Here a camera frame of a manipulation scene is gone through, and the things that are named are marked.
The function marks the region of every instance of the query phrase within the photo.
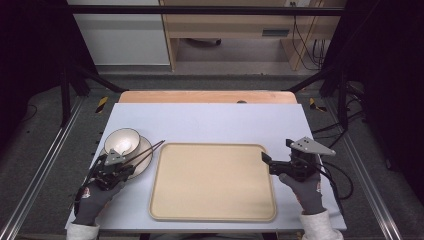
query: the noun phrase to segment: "wire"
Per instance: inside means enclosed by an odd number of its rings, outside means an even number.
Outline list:
[[[318,39],[315,39],[314,46],[312,47],[312,57],[313,57],[314,61],[317,62],[318,67],[320,69],[322,69],[322,66],[324,64],[324,59],[325,59],[325,57],[324,57],[325,40],[324,39],[321,40],[321,46],[319,46],[319,44],[317,44],[317,42],[318,42]],[[320,48],[319,56],[315,56],[315,49],[317,48],[317,45],[318,45],[318,48]]]
[[[300,56],[299,51],[297,51],[296,45],[294,44],[294,30],[297,28],[296,27],[297,26],[296,16],[293,16],[293,18],[294,18],[294,22],[293,22],[293,31],[292,31],[292,44],[293,44],[294,51],[296,51],[297,55],[299,56],[300,62],[302,63],[302,65],[305,69],[307,69],[307,70],[319,70],[319,69],[308,68],[306,66],[306,64],[303,62],[302,56]]]
[[[334,135],[331,135],[331,136],[315,137],[314,139],[316,140],[316,139],[324,139],[324,138],[333,138],[333,137],[338,137],[338,136],[340,136],[340,134],[341,134],[341,133],[339,133],[339,134],[334,134]]]
[[[348,117],[347,117],[347,119],[348,119],[348,120],[351,120],[351,119],[355,118],[356,116],[361,115],[363,112],[364,112],[364,111],[362,111],[362,110],[361,110],[361,111],[358,111],[358,112],[356,112],[356,113],[354,113],[354,114],[352,114],[352,115],[348,116]],[[312,131],[312,134],[316,134],[316,133],[319,133],[319,132],[328,131],[328,130],[333,129],[333,128],[335,128],[335,127],[339,126],[339,125],[340,125],[340,123],[339,123],[339,122],[338,122],[338,123],[334,123],[334,124],[329,125],[329,126],[327,126],[327,127],[323,127],[323,128],[321,128],[321,129],[314,130],[314,131]]]
[[[347,132],[347,130],[343,130],[343,132],[337,137],[336,140],[334,140],[334,142],[332,144],[330,144],[330,146],[328,146],[328,148],[332,148],[334,145],[336,145],[336,143],[340,140],[340,138],[343,137],[343,135]]]
[[[351,104],[351,103],[353,103],[353,102],[358,102],[359,104],[361,104],[361,106],[362,106],[362,101],[361,101],[361,99],[356,99],[356,98],[354,98],[354,99],[351,99],[350,101],[348,101],[347,103],[346,103],[346,107],[347,106],[349,106],[349,104]]]
[[[341,204],[341,202],[340,202],[340,200],[342,200],[340,197],[339,197],[339,190],[338,190],[338,188],[337,188],[337,184],[336,184],[336,182],[333,180],[333,177],[331,176],[331,173],[330,174],[328,174],[328,173],[326,173],[326,172],[324,172],[324,171],[322,171],[321,170],[321,168],[319,168],[319,167],[317,167],[316,165],[314,165],[314,164],[311,164],[311,163],[309,163],[308,161],[306,161],[306,160],[304,160],[304,159],[301,159],[301,158],[298,158],[298,160],[300,160],[301,162],[303,162],[303,163],[305,163],[305,164],[307,164],[307,165],[309,165],[310,167],[312,167],[312,168],[315,168],[315,170],[317,170],[321,175],[323,175],[324,177],[326,177],[327,179],[328,179],[328,181],[330,182],[330,186],[331,186],[331,188],[333,189],[333,194],[334,194],[334,197],[335,197],[335,199],[336,199],[336,202],[337,202],[337,205],[339,206],[339,209],[340,209],[340,213],[342,214],[342,215],[344,215],[344,209],[343,209],[343,205]]]
[[[340,198],[340,200],[346,200],[346,199],[350,198],[353,195],[353,192],[354,192],[354,184],[353,184],[352,179],[349,177],[349,175],[345,171],[343,171],[341,168],[339,168],[338,166],[336,166],[332,163],[329,163],[329,162],[326,162],[326,161],[322,161],[322,163],[327,164],[328,166],[330,166],[334,169],[337,169],[340,173],[342,173],[346,177],[346,179],[349,181],[349,186],[350,186],[349,193],[346,194],[346,196],[339,197],[339,198]]]
[[[324,168],[325,172],[326,172],[326,173],[327,173],[327,174],[328,174],[331,178],[333,178],[333,176],[331,175],[331,171],[330,171],[330,169],[328,169],[326,166],[321,165],[321,164],[320,164],[320,166]]]
[[[312,19],[312,23],[315,21],[315,18],[316,18],[316,16],[314,16],[313,17],[313,19]],[[295,30],[296,30],[296,32],[297,32],[297,34],[299,35],[299,38],[300,38],[300,40],[301,40],[301,42],[302,42],[302,44],[303,44],[303,46],[304,46],[304,49],[305,49],[305,51],[306,51],[306,53],[308,54],[308,56],[309,56],[309,59],[312,61],[312,63],[315,65],[315,66],[317,66],[318,68],[317,69],[311,69],[311,68],[308,68],[308,67],[306,67],[306,64],[303,62],[303,59],[302,59],[302,57],[301,57],[301,55],[300,55],[300,53],[299,53],[299,51],[297,50],[297,48],[296,48],[296,46],[295,46],[295,43],[294,43],[294,32],[295,32]],[[294,15],[293,16],[293,31],[292,31],[292,44],[293,44],[293,48],[294,48],[294,50],[296,51],[296,53],[297,53],[297,55],[299,56],[299,59],[300,59],[300,61],[302,62],[302,65],[303,65],[303,67],[305,67],[306,69],[308,69],[308,70],[321,70],[321,67],[322,67],[322,58],[323,58],[323,54],[324,54],[324,48],[323,48],[323,46],[324,45],[321,45],[321,52],[320,52],[320,60],[317,62],[316,60],[315,60],[315,58],[313,58],[313,57],[311,57],[311,54],[309,53],[309,50],[308,50],[308,48],[307,48],[307,46],[306,46],[306,42],[303,40],[303,37],[302,37],[302,35],[300,34],[300,31],[299,31],[299,28],[298,28],[298,26],[297,26],[297,20],[296,20],[296,15]]]
[[[72,208],[72,206],[74,206],[74,214],[75,216],[78,214],[79,211],[79,203],[81,201],[81,196],[84,192],[84,189],[88,186],[88,184],[90,183],[93,174],[94,174],[94,170],[96,169],[97,165],[101,162],[106,160],[106,154],[100,155],[99,157],[97,157],[96,161],[94,162],[94,164],[91,166],[90,170],[88,171],[87,176],[84,179],[84,182],[82,183],[82,185],[78,188],[78,191],[75,194],[72,194],[71,196],[74,198],[73,203],[69,206],[69,209]]]

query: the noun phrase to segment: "black pole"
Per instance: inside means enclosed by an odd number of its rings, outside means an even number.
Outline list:
[[[118,87],[115,84],[107,81],[106,79],[103,79],[99,75],[97,75],[95,73],[92,73],[92,72],[88,71],[87,69],[85,69],[85,68],[83,68],[83,67],[81,67],[79,65],[75,65],[74,67],[75,67],[75,70],[79,74],[81,74],[81,75],[83,75],[83,76],[85,76],[87,78],[90,78],[90,79],[92,79],[92,80],[100,83],[101,85],[107,87],[108,89],[110,89],[110,90],[112,90],[112,91],[114,91],[116,93],[122,93],[122,92],[125,92],[125,91],[128,91],[129,90],[129,89]]]
[[[116,5],[49,5],[47,10],[74,14],[185,14],[185,15],[280,15],[344,16],[361,11],[344,8],[253,7],[253,6],[116,6]]]
[[[335,66],[334,65],[330,65],[327,68],[319,71],[318,73],[308,77],[307,79],[303,80],[302,82],[296,84],[295,86],[287,89],[287,90],[283,90],[283,91],[289,91],[292,93],[296,93],[300,90],[302,90],[303,88],[309,86],[310,84],[318,81],[318,80],[322,80],[325,79],[329,74],[332,74],[335,70]]]

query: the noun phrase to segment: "hand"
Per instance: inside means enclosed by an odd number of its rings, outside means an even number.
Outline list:
[[[81,197],[79,211],[73,223],[94,226],[97,215],[124,186],[125,183],[120,182],[115,188],[102,191],[95,182],[88,184]]]
[[[293,190],[303,208],[304,215],[314,215],[325,211],[322,206],[321,178],[318,172],[304,182],[298,182],[285,173],[280,174],[279,178]]]

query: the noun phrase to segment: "white plate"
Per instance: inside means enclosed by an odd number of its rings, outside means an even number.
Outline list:
[[[140,134],[131,128],[122,128],[111,133],[106,141],[104,149],[109,154],[114,149],[119,154],[131,154],[139,145]]]
[[[147,140],[146,138],[140,136],[140,147],[138,148],[139,151],[137,152],[136,155],[142,153],[143,151],[149,149],[152,147],[152,144],[149,142],[149,140]],[[139,163],[140,161],[143,160],[144,157],[146,157],[149,153],[151,153],[151,151],[147,151],[146,153],[142,154],[141,156],[135,158],[134,160],[132,160],[130,162],[130,164],[132,165],[136,165],[137,163]],[[137,166],[137,168],[135,169],[135,172],[133,175],[131,175],[128,179],[132,179],[137,177],[138,175],[140,175],[144,170],[146,170],[146,168],[149,166],[150,161],[152,161],[152,157],[153,154],[150,154],[145,160],[143,160],[142,163],[140,163],[140,165]]]

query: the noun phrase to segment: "black cable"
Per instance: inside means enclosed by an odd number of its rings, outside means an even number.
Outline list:
[[[345,134],[347,132],[347,130],[346,129],[344,129],[343,130],[343,132],[337,137],[337,139],[336,140],[334,140],[334,142],[332,143],[332,144],[330,144],[330,146],[328,146],[328,148],[332,148],[339,140],[340,140],[340,138],[342,138],[343,137],[343,135]]]
[[[317,167],[316,165],[314,165],[314,164],[311,164],[311,163],[309,163],[308,161],[306,161],[306,160],[303,160],[303,159],[301,159],[301,158],[299,158],[299,160],[300,161],[302,161],[303,163],[305,163],[305,164],[307,164],[307,165],[309,165],[310,167],[313,167],[313,168],[315,168],[321,175],[323,175],[324,177],[326,177],[327,179],[328,179],[328,181],[330,182],[330,186],[331,186],[331,188],[333,189],[333,194],[334,194],[334,198],[335,198],[335,200],[336,200],[336,203],[337,203],[337,205],[339,206],[339,209],[340,209],[340,213],[342,214],[342,215],[344,215],[344,209],[343,209],[343,205],[341,204],[341,202],[340,202],[340,197],[339,197],[339,190],[338,190],[338,188],[337,188],[337,184],[336,184],[336,182],[333,180],[333,178],[332,178],[332,176],[331,175],[329,175],[329,174],[327,174],[326,172],[324,172],[324,171],[322,171],[319,167]]]
[[[346,103],[346,107],[347,107],[347,106],[349,106],[349,104],[351,104],[351,103],[353,103],[353,102],[358,102],[359,104],[361,104],[361,105],[362,105],[362,101],[361,101],[360,99],[356,99],[356,98],[354,98],[354,99],[349,100],[349,101]]]
[[[334,164],[332,164],[332,163],[329,163],[329,162],[326,162],[326,161],[322,161],[322,163],[327,164],[328,166],[331,166],[331,167],[333,167],[334,169],[337,169],[340,173],[342,173],[342,174],[346,177],[346,179],[349,181],[350,190],[349,190],[349,193],[348,193],[346,196],[344,196],[344,197],[339,197],[339,198],[340,198],[341,200],[346,200],[346,199],[350,198],[350,197],[353,195],[354,185],[353,185],[353,181],[352,181],[352,179],[349,177],[349,175],[348,175],[345,171],[343,171],[341,168],[339,168],[338,166],[336,166],[336,165],[334,165]]]
[[[318,40],[315,39],[314,46],[312,47],[312,58],[318,63],[319,69],[322,69],[324,63],[325,40],[321,40],[321,45],[317,44]],[[320,48],[319,56],[315,55],[315,49]]]
[[[94,164],[90,168],[90,170],[89,170],[89,172],[88,172],[88,174],[87,174],[87,176],[84,180],[84,183],[81,185],[81,187],[85,188],[90,183],[90,180],[94,175],[94,170],[96,169],[97,165],[99,164],[100,161],[106,160],[106,157],[107,157],[107,154],[102,154],[99,157],[97,157],[96,161],[94,162]]]
[[[314,59],[311,57],[311,54],[310,54],[310,53],[309,53],[309,51],[308,51],[308,47],[306,46],[306,42],[303,40],[303,37],[302,37],[302,35],[300,34],[299,28],[297,27],[296,16],[293,16],[293,18],[294,18],[294,28],[296,29],[297,35],[299,35],[300,41],[302,42],[303,47],[305,48],[305,51],[306,51],[306,53],[307,53],[307,54],[308,54],[308,56],[309,56],[309,59],[312,61],[312,63],[313,63],[315,66],[317,66],[317,67],[318,67],[318,64],[317,64],[317,63],[314,61]]]
[[[316,139],[324,139],[324,138],[333,138],[333,137],[338,137],[338,136],[340,136],[340,134],[341,134],[341,133],[339,133],[339,134],[334,134],[334,135],[331,135],[331,136],[315,137],[314,139],[316,140]]]
[[[356,117],[356,116],[358,116],[358,115],[360,115],[360,114],[362,114],[364,111],[358,111],[358,112],[356,112],[356,113],[354,113],[354,114],[352,114],[352,115],[350,115],[350,116],[348,116],[347,118],[350,120],[350,119],[352,119],[352,118],[354,118],[354,117]],[[333,128],[335,128],[335,127],[337,127],[337,126],[339,126],[340,125],[340,123],[334,123],[334,124],[332,124],[332,125],[329,125],[329,126],[327,126],[327,127],[324,127],[324,128],[321,128],[321,129],[317,129],[317,130],[313,130],[312,131],[312,134],[316,134],[316,133],[319,133],[319,132],[324,132],[324,131],[328,131],[328,130],[330,130],[330,129],[333,129]]]
[[[324,165],[322,165],[322,164],[319,164],[321,167],[323,167],[324,168],[324,170],[325,170],[325,172],[331,177],[331,178],[333,178],[333,175],[331,174],[331,171],[330,171],[330,169],[328,169],[326,166],[324,166]]]
[[[319,69],[312,69],[312,68],[308,68],[308,67],[306,66],[306,64],[303,62],[302,56],[300,56],[299,51],[297,51],[296,45],[294,44],[294,30],[296,29],[296,26],[297,26],[297,24],[296,24],[296,16],[293,16],[293,18],[294,18],[294,21],[293,21],[293,31],[292,31],[292,44],[293,44],[294,51],[295,51],[295,52],[297,53],[297,55],[299,56],[300,62],[302,63],[302,65],[303,65],[303,67],[304,67],[305,69],[307,69],[307,70],[319,70]]]
[[[38,111],[38,108],[35,105],[30,104],[30,105],[28,105],[28,107],[33,107],[35,109],[35,111],[34,111],[34,113],[32,113],[31,116],[29,116],[28,118],[23,119],[21,122],[25,122],[25,121],[30,120],[31,118],[33,118],[35,116],[35,114]]]

